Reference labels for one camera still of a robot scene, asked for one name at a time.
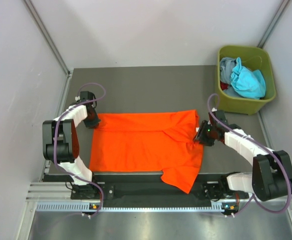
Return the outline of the orange t shirt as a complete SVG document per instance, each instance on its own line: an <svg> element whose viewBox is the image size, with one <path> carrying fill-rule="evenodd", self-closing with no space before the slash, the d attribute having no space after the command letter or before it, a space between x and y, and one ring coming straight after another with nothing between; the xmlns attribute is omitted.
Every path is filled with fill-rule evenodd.
<svg viewBox="0 0 292 240"><path fill-rule="evenodd" d="M193 138L195 109L159 113L101 113L93 131L89 169L93 172L157 172L161 180L189 194L204 148Z"/></svg>

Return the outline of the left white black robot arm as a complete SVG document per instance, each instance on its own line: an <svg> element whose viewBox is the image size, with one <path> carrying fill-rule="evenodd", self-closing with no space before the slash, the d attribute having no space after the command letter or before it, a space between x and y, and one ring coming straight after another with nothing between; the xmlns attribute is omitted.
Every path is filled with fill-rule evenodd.
<svg viewBox="0 0 292 240"><path fill-rule="evenodd" d="M68 173L72 180L72 199L93 199L100 195L94 174L79 156L77 126L84 122L88 129L97 127L100 119L93 104L71 105L60 117L42 124L43 156L57 168Z"/></svg>

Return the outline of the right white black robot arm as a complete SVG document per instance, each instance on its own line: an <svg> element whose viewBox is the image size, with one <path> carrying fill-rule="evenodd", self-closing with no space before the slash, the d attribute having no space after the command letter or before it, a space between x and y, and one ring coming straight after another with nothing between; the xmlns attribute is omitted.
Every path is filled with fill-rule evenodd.
<svg viewBox="0 0 292 240"><path fill-rule="evenodd" d="M221 177L219 192L225 198L232 197L237 191L255 196L265 202L288 195L288 186L292 193L292 163L289 154L274 151L246 134L236 124L229 125L232 130L207 120L201 122L194 142L211 147L220 141L235 150L252 166L251 173L234 172Z"/></svg>

